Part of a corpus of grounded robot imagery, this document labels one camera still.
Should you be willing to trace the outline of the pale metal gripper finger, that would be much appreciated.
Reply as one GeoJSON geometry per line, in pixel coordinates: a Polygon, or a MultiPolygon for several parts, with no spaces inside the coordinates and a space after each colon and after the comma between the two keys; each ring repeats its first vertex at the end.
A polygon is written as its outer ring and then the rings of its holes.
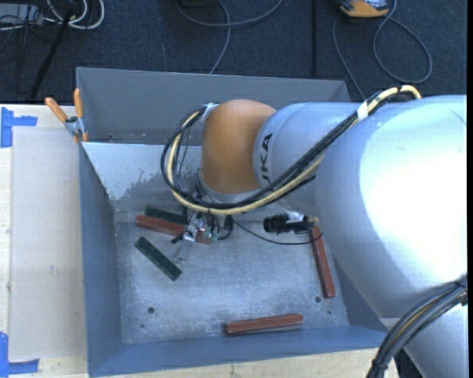
{"type": "Polygon", "coordinates": [[[174,255],[174,261],[187,261],[194,243],[194,236],[190,232],[182,235],[181,245],[174,255]]]}

